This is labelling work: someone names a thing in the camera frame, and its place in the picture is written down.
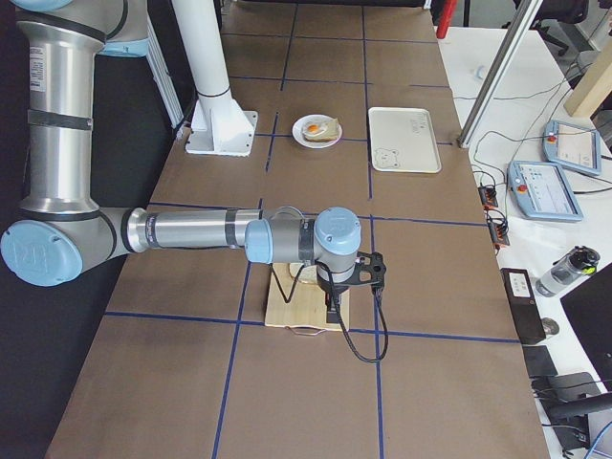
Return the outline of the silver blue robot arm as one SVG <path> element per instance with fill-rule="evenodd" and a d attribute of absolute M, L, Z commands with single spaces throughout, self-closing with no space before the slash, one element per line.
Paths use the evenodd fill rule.
<path fill-rule="evenodd" d="M 315 266 L 326 318 L 341 322 L 341 296 L 362 268 L 361 225 L 349 209 L 315 218 L 293 208 L 154 213 L 91 198 L 95 58 L 147 53 L 145 2 L 19 1 L 15 18 L 30 44 L 31 184 L 1 252 L 17 277 L 51 287 L 130 252 L 244 249 L 253 263 Z"/>

